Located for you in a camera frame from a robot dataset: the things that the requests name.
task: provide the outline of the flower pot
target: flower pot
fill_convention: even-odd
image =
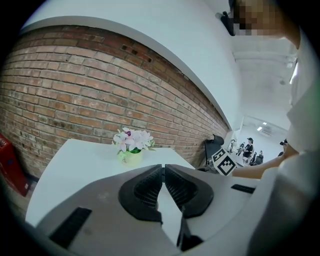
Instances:
[[[143,152],[131,153],[129,151],[123,153],[120,152],[118,155],[119,161],[127,167],[136,167],[142,162]]]

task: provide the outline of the red fire extinguisher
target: red fire extinguisher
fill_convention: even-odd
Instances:
[[[14,190],[24,197],[27,195],[29,184],[15,156],[14,146],[2,134],[0,134],[0,171]]]

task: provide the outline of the black slot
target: black slot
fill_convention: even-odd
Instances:
[[[253,192],[255,192],[255,189],[256,189],[254,187],[244,186],[240,184],[234,184],[231,188],[234,190],[239,190],[249,194],[253,194]]]
[[[78,207],[71,215],[54,231],[50,239],[63,248],[68,248],[76,234],[79,232],[92,210]]]

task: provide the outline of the white shirt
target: white shirt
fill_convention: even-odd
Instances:
[[[320,65],[307,36],[300,29],[297,75],[292,81],[291,122],[287,141],[296,151],[320,148]]]

